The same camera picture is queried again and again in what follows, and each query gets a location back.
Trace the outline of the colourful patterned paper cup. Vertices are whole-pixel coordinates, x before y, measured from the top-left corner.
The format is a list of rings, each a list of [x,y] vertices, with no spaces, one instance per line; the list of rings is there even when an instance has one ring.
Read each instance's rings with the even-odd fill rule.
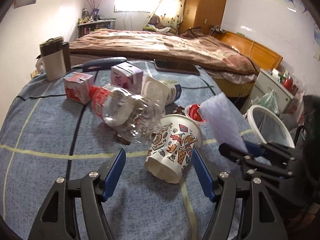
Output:
[[[148,150],[144,168],[167,183],[177,184],[191,162],[193,150],[202,146],[202,131],[195,121],[179,114],[164,116],[161,126]]]

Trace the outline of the teddy bear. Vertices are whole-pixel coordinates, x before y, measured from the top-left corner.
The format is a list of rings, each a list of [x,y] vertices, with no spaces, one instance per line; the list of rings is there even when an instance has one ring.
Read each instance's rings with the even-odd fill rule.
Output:
[[[155,15],[155,14],[151,16],[148,24],[152,25],[154,28],[157,28],[157,29],[163,29],[164,28],[164,25],[161,24],[160,17]]]

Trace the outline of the clear plastic bottle red label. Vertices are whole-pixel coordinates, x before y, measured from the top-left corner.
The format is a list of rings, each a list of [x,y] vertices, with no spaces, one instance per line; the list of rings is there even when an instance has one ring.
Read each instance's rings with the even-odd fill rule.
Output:
[[[93,111],[126,140],[150,140],[161,130],[165,108],[151,98],[112,84],[89,91]]]

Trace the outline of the dark blue glasses case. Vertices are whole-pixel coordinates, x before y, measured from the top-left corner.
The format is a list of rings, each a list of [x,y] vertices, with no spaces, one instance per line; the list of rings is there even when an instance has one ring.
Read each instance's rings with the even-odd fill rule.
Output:
[[[112,66],[124,63],[127,61],[125,57],[109,57],[103,59],[91,60],[83,63],[81,65],[83,72],[99,71],[99,70],[108,70]]]

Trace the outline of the small brown wrapper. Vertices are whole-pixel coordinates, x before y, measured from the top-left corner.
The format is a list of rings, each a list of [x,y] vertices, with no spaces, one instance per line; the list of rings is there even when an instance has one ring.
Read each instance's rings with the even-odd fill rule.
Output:
[[[114,135],[114,138],[115,138],[115,140],[116,140],[117,142],[119,142],[119,143],[121,143],[121,144],[123,144],[123,145],[130,145],[130,144],[131,144],[130,141],[126,140],[123,136],[121,136],[121,135],[118,134],[118,133],[116,133],[116,134]]]

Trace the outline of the wooden headboard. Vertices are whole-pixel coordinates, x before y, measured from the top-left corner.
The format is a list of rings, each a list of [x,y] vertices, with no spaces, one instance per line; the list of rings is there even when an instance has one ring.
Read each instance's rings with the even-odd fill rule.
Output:
[[[235,34],[230,31],[225,31],[223,33],[215,31],[213,32],[213,36],[231,47],[234,47],[239,53],[252,59],[264,70],[277,69],[283,60],[283,57],[275,51],[244,35]]]

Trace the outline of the purple white milk carton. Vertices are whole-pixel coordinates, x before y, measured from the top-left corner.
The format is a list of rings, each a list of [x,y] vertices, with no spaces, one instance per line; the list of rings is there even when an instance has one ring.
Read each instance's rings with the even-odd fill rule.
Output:
[[[111,67],[111,83],[135,94],[141,93],[143,75],[143,70],[128,62]]]

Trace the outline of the green plastic bag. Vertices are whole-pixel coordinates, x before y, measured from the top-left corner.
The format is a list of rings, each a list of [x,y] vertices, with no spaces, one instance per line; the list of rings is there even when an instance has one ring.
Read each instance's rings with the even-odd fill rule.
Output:
[[[255,99],[255,104],[265,107],[275,115],[279,115],[280,113],[276,99],[276,93],[274,92],[274,90],[271,90],[270,92],[266,93],[261,98],[257,97]]]

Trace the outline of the brown bed blanket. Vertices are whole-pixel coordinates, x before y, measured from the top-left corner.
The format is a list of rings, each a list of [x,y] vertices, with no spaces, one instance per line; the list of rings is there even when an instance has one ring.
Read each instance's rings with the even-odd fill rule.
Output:
[[[69,45],[72,54],[188,62],[214,72],[259,73],[259,66],[230,45],[191,28],[182,35],[100,29]]]

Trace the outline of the black smartphone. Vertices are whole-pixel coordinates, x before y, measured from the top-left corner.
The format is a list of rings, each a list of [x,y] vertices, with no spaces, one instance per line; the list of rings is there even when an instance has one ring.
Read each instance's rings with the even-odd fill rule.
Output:
[[[161,72],[172,72],[181,74],[200,75],[199,70],[194,64],[167,61],[167,60],[154,60],[155,68]]]

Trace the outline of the red white milk carton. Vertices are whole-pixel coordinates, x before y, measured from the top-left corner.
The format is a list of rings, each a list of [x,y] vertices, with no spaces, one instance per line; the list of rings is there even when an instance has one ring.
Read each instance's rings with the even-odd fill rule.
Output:
[[[72,72],[63,78],[68,99],[83,105],[90,102],[89,91],[94,85],[94,75]]]

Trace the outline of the white brown travel mug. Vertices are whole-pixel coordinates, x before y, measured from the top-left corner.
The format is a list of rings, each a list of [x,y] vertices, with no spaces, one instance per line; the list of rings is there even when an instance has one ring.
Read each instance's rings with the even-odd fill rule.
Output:
[[[71,71],[69,43],[64,37],[50,38],[41,43],[40,55],[49,82],[56,81]]]

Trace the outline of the blue plaid tablecloth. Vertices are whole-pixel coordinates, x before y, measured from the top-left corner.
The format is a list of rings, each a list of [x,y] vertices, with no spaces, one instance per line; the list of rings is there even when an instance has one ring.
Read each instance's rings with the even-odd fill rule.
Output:
[[[103,204],[115,239],[201,239],[214,204],[192,165],[178,184],[144,168],[149,142],[125,146],[126,163]],[[1,128],[1,216],[27,239],[55,180],[96,170],[121,144],[93,112],[65,96],[62,80],[30,81],[13,100]]]

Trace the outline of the clear jelly cup red lid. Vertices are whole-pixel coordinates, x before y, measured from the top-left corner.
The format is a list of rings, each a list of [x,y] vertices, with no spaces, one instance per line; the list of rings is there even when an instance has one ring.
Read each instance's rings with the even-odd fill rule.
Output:
[[[184,114],[198,125],[205,125],[207,123],[207,120],[201,114],[200,105],[198,104],[192,104],[185,107]]]

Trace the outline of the cluttered shelf desk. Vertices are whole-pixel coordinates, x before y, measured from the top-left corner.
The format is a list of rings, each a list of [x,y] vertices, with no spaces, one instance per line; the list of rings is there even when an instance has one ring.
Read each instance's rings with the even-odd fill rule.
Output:
[[[86,8],[82,10],[82,17],[78,19],[78,38],[90,34],[98,29],[114,29],[115,18],[101,18],[99,9],[93,9],[92,14]]]

